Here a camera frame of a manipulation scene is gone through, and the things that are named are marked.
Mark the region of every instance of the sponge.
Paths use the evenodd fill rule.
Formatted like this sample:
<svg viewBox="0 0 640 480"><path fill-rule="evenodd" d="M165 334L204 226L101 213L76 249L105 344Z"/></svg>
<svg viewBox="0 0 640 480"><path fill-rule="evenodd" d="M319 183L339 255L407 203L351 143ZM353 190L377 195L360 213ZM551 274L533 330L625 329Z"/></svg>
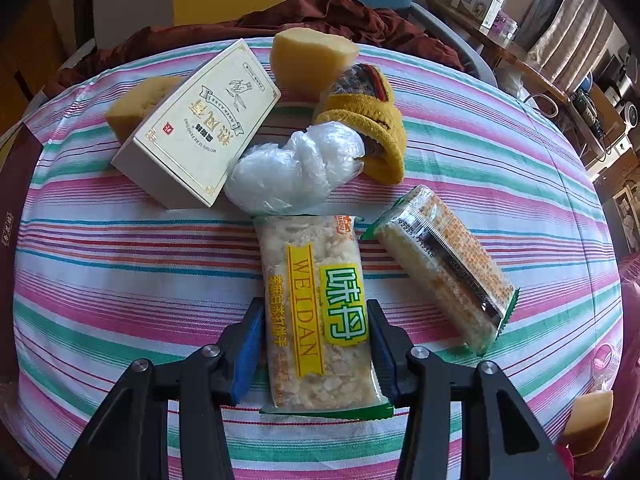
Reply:
<svg viewBox="0 0 640 480"><path fill-rule="evenodd" d="M289 28L273 38L271 70L280 88L317 102L359 53L359 46L341 36L306 27Z"/></svg>
<svg viewBox="0 0 640 480"><path fill-rule="evenodd" d="M111 105L104 118L121 144L129 139L143 119L182 81L184 78L176 75L150 77L121 95Z"/></svg>
<svg viewBox="0 0 640 480"><path fill-rule="evenodd" d="M593 392L575 397L571 416L560 439L561 445L568 445L573 456L596 449L607 429L612 409L613 392Z"/></svg>

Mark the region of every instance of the striped bedsheet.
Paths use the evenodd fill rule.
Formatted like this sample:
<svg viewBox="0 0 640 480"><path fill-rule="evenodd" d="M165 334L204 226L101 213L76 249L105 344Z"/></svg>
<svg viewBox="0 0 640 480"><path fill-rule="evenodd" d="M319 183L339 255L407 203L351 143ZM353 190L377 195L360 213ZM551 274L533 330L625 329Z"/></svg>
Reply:
<svg viewBox="0 0 640 480"><path fill-rule="evenodd" d="M220 196L210 210L166 211L110 165L118 142L110 104L153 75L186 75L231 42L201 44L107 70L70 88L26 122L44 145L22 220L15 269L17 387L2 388L2 419L49 472L135 358L156 364L215 341L262 294L247 215ZM248 40L269 71L270 39ZM572 399L592 384L604 341L622 349L616 261L600 203L561 133L499 90L432 62L370 46L396 94L408 134L406 178L360 176L316 214L368 224L415 184L434 189L521 288L488 358L510 376L551 438ZM313 104L284 92L254 142L284 142ZM361 243L366 295L392 323L446 360L474 365L452 326L376 242ZM223 410L238 479L391 479L407 410L359 422L261 415L261 364L240 406ZM178 404L170 403L170 476L180 478ZM460 410L452 409L450 478L460 472Z"/></svg>

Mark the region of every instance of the wooden desk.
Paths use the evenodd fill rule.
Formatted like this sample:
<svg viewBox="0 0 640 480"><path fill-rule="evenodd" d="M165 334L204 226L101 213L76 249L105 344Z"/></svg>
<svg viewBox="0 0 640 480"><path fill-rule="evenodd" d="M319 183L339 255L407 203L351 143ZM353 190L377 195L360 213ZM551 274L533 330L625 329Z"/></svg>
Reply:
<svg viewBox="0 0 640 480"><path fill-rule="evenodd" d="M436 0L427 0L427 7L441 19L449 18L472 38L478 40L482 44L482 59L491 69L494 69L501 60L505 60L515 66L526 78L532 80L534 84L547 90L563 105L569 104L569 97L540 73L540 65L533 61L522 47L493 30L483 27L480 23L447 4Z"/></svg>

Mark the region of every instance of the plastic bag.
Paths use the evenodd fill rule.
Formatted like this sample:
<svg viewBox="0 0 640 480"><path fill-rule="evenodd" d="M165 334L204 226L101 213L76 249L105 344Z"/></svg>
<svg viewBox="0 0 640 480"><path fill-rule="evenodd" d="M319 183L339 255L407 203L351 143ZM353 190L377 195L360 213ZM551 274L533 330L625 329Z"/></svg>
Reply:
<svg viewBox="0 0 640 480"><path fill-rule="evenodd" d="M324 202L358 176L365 155L360 135L342 123L295 132L281 148L260 144L238 161L225 184L231 202L251 215L294 214Z"/></svg>
<svg viewBox="0 0 640 480"><path fill-rule="evenodd" d="M509 320L518 291L431 189L414 187L363 238L380 240L467 346L485 354Z"/></svg>
<svg viewBox="0 0 640 480"><path fill-rule="evenodd" d="M352 225L350 216L255 219L271 394L274 405L286 412L354 410L386 402L371 363Z"/></svg>
<svg viewBox="0 0 640 480"><path fill-rule="evenodd" d="M620 352L609 343L603 343L596 349L591 365L594 381L592 392L608 392L612 388L620 368L620 359Z"/></svg>

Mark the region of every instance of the cardboard box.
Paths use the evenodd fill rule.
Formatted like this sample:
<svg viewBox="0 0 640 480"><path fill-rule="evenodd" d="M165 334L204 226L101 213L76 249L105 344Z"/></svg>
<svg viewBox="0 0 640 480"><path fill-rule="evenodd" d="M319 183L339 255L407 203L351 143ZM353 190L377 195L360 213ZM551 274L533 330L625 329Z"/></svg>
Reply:
<svg viewBox="0 0 640 480"><path fill-rule="evenodd" d="M458 9L469 14L473 19L490 28L502 7L504 0L460 0Z"/></svg>
<svg viewBox="0 0 640 480"><path fill-rule="evenodd" d="M210 207L280 91L238 40L196 70L122 145L112 164L167 209Z"/></svg>

